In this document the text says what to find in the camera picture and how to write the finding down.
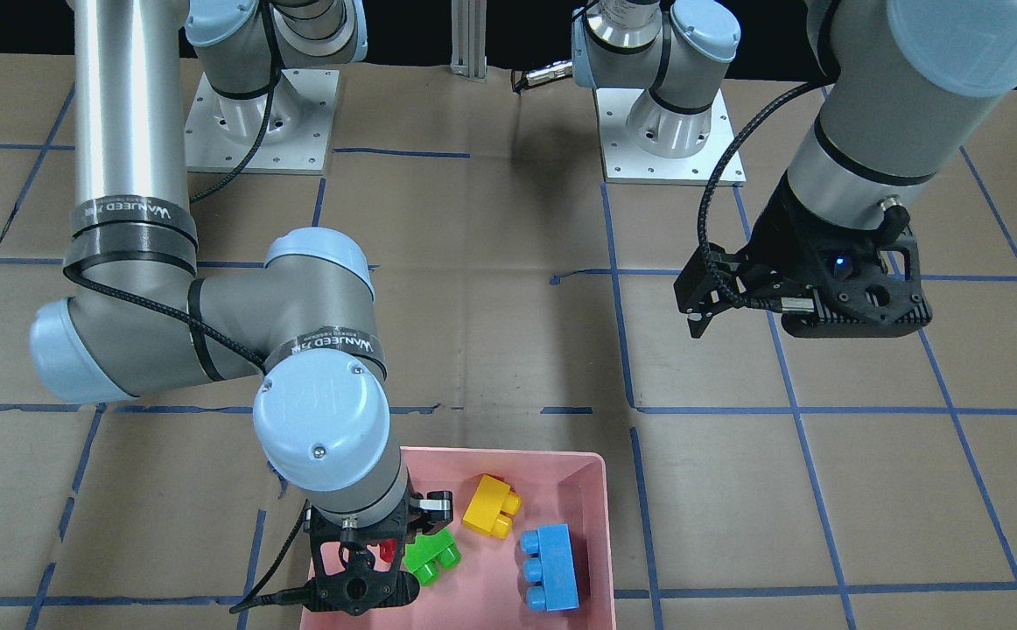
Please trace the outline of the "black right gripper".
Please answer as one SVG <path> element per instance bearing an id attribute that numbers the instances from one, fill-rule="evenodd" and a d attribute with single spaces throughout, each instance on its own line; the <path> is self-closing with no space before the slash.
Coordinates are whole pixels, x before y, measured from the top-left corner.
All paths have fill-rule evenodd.
<path id="1" fill-rule="evenodd" d="M 416 577 L 399 567 L 402 543 L 408 536 L 433 536 L 453 520 L 453 493 L 432 491 L 427 495 L 412 492 L 408 500 L 397 503 L 388 517 L 375 525 L 346 528 L 341 523 L 321 517 L 320 511 L 309 507 L 307 531 L 315 577 L 305 588 L 307 598 L 302 605 L 313 613 L 368 613 L 373 607 L 407 606 L 419 597 L 421 585 Z M 396 539 L 396 561 L 387 570 L 375 568 L 376 555 L 369 545 Z M 338 559 L 343 569 L 327 574 L 323 561 L 323 546 L 338 545 Z"/>

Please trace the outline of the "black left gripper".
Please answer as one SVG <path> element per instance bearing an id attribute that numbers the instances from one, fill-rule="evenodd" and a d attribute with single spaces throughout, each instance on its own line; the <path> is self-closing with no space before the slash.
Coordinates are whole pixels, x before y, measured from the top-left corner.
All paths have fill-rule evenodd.
<path id="1" fill-rule="evenodd" d="M 885 208 L 880 227 L 833 226 L 806 210 L 782 177 L 738 254 L 699 246 L 673 283 L 677 309 L 700 339 L 715 316 L 738 306 L 718 276 L 749 298 L 801 298 L 809 312 L 784 312 L 796 338 L 900 338 L 931 323 L 908 210 Z"/>

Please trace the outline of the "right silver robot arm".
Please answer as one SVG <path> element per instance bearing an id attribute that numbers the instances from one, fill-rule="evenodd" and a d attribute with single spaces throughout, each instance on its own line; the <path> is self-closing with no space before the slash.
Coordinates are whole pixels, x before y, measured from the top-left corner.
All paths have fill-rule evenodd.
<path id="1" fill-rule="evenodd" d="M 357 243 L 324 227 L 273 242 L 260 269 L 197 275 L 183 146 L 178 35 L 200 52 L 256 144 L 305 113 L 289 69 L 366 53 L 360 1 L 76 1 L 76 193 L 64 275 L 73 297 L 29 328 L 41 382 L 69 403 L 260 375 L 253 423 L 267 461 L 304 491 L 304 586 L 237 611 L 407 606 L 421 586 L 405 547 L 452 521 L 448 491 L 413 489 L 391 428 L 375 290 Z"/>

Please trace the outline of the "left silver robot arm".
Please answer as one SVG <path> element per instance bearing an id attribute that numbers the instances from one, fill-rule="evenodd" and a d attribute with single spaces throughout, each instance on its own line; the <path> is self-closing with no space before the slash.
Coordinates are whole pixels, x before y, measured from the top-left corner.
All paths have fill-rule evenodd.
<path id="1" fill-rule="evenodd" d="M 674 282 L 692 338 L 733 308 L 778 312 L 797 338 L 900 338 L 928 326 L 909 204 L 1017 87 L 1017 1 L 809 1 L 820 80 L 747 121 L 708 177 L 698 245 Z M 636 88 L 641 147 L 690 154 L 740 44 L 716 1 L 593 1 L 572 17 L 572 67 L 586 88 Z M 747 243 L 707 239 L 727 163 L 778 108 L 828 88 Z"/>

